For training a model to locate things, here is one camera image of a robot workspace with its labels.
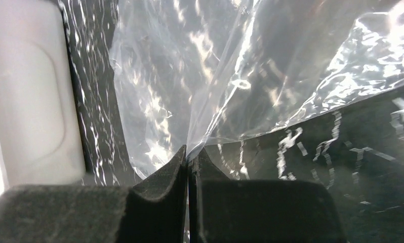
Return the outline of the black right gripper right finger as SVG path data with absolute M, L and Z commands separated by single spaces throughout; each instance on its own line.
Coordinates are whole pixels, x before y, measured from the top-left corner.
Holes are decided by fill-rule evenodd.
M 189 162 L 191 242 L 346 242 L 320 184 L 229 179 L 202 150 Z

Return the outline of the clear zip top bag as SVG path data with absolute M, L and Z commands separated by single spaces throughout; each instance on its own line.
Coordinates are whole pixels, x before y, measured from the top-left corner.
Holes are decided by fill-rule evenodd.
M 130 163 L 252 139 L 404 85 L 404 1 L 119 1 Z

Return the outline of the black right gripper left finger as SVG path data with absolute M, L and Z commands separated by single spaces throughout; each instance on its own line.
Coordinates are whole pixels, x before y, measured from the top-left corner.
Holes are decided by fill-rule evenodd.
M 132 187 L 13 187 L 0 196 L 0 242 L 182 242 L 185 152 Z

